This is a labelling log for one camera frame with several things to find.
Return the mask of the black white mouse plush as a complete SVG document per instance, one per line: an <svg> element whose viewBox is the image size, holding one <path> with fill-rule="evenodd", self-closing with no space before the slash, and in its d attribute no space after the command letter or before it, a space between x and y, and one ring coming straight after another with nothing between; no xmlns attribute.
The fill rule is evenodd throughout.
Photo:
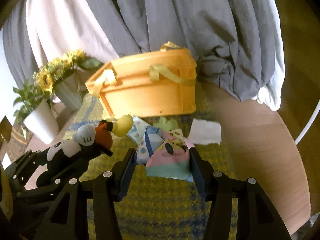
<svg viewBox="0 0 320 240"><path fill-rule="evenodd" d="M99 121L97 126L90 124L82 125L73 134L72 139L62 140L50 148L43 151L48 161L57 158L57 154L62 152L65 156L71 158L79 152L100 152L111 157L113 152L112 135L124 137L132 128L133 117L124 115L119 119L107 118Z"/></svg>

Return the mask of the pastel patterned cloth pouch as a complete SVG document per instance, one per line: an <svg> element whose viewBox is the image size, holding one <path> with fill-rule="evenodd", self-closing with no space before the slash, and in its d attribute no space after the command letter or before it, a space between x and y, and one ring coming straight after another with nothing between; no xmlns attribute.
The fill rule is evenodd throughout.
<svg viewBox="0 0 320 240"><path fill-rule="evenodd" d="M147 126L138 145L135 163L144 165L148 177L193 182L189 168L189 148L180 128L166 132Z"/></svg>

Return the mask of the white cloth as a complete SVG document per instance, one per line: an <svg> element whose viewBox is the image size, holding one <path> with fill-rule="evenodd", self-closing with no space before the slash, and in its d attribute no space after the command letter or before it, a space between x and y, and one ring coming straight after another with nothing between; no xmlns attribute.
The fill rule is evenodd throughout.
<svg viewBox="0 0 320 240"><path fill-rule="evenodd" d="M193 119L187 139L196 145L220 144L221 125L215 121Z"/></svg>

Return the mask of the blue tissue packet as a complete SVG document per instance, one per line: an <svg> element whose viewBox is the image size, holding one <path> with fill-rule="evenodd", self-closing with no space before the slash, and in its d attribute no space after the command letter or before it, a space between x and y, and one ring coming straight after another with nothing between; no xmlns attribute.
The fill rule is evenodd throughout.
<svg viewBox="0 0 320 240"><path fill-rule="evenodd" d="M127 136L139 145L142 142L146 128L149 126L147 122L139 118L138 116L133 116L132 128L128 131Z"/></svg>

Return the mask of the green frog sponge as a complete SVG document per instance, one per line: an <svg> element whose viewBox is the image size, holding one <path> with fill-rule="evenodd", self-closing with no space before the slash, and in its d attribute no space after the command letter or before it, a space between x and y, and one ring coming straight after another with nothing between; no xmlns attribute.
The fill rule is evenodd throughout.
<svg viewBox="0 0 320 240"><path fill-rule="evenodd" d="M178 129L178 123L176 120L167 119L164 116L161 116L158 121L154 122L153 126L160 128L160 129L167 131L167 132Z"/></svg>

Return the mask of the yellow blue plaid mat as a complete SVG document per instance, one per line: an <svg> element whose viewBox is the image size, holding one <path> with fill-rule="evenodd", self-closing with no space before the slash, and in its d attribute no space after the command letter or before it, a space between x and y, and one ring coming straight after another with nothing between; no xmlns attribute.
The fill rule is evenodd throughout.
<svg viewBox="0 0 320 240"><path fill-rule="evenodd" d="M71 139L76 130L84 124L97 125L101 120L103 107L100 101L86 93L81 108L67 129L63 140ZM167 119L177 121L183 135L188 136L193 119L217 121L213 103L196 85L196 112L176 115ZM97 178L102 172L111 170L115 162L123 159L128 148L137 144L128 137L113 137L114 155L105 154L91 160L88 170L80 181ZM231 155L225 143L196 145L202 159L219 170L236 178ZM205 202L197 192L194 183L162 177L147 177L145 167L137 165L129 191L123 201L114 207L123 239L202 239L210 212L211 202Z"/></svg>

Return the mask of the white plant pot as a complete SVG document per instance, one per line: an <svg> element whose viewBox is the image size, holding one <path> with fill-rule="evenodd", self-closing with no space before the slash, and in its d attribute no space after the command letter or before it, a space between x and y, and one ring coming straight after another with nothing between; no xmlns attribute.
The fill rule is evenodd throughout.
<svg viewBox="0 0 320 240"><path fill-rule="evenodd" d="M23 120L26 128L49 145L59 134L59 125L45 99Z"/></svg>

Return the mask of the grey ribbed vase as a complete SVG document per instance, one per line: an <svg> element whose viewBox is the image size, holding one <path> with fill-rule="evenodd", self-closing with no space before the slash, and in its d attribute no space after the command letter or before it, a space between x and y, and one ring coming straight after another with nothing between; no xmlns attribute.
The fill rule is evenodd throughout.
<svg viewBox="0 0 320 240"><path fill-rule="evenodd" d="M79 79L73 73L55 86L55 94L61 102L72 112L82 105L82 92Z"/></svg>

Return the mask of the green potted plant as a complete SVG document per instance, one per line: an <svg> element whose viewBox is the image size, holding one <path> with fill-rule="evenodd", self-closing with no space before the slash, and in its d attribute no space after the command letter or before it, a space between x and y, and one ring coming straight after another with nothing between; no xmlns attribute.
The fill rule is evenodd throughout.
<svg viewBox="0 0 320 240"><path fill-rule="evenodd" d="M21 107L14 112L17 123L21 123L29 116L43 100L48 103L49 108L52 108L53 102L51 94L43 91L33 78L26 79L21 88L13 87L12 90L17 94L13 106L22 103Z"/></svg>

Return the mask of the sunflower bouquet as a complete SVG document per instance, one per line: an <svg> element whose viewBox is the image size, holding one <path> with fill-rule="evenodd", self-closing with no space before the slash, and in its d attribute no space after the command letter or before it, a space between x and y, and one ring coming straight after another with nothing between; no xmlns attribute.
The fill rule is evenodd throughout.
<svg viewBox="0 0 320 240"><path fill-rule="evenodd" d="M53 94L54 87L74 74L77 69L84 71L97 70L103 63L83 50L70 50L61 57L54 58L39 68L33 75L36 87L44 92Z"/></svg>

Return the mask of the orange plastic basket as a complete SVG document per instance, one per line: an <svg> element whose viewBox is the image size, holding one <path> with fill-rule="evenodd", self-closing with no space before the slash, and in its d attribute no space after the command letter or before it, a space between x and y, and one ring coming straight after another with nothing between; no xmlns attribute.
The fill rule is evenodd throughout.
<svg viewBox="0 0 320 240"><path fill-rule="evenodd" d="M158 51L106 63L85 85L105 118L190 114L196 111L196 66L189 49L167 42Z"/></svg>

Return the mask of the white sheer curtain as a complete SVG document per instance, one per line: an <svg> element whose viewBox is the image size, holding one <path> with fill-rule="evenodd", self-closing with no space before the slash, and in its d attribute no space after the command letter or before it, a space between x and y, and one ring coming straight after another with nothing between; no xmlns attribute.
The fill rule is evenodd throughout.
<svg viewBox="0 0 320 240"><path fill-rule="evenodd" d="M38 66L70 50L103 63L119 57L86 0L27 0L25 16Z"/></svg>

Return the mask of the grey curtain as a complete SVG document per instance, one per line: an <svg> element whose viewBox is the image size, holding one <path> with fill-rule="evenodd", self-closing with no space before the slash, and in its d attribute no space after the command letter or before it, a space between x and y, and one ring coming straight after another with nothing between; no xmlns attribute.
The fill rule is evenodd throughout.
<svg viewBox="0 0 320 240"><path fill-rule="evenodd" d="M285 79L275 0L86 0L119 57L156 51L165 42L188 48L200 78L240 101L276 111ZM15 84L39 67L19 0L1 27L1 56Z"/></svg>

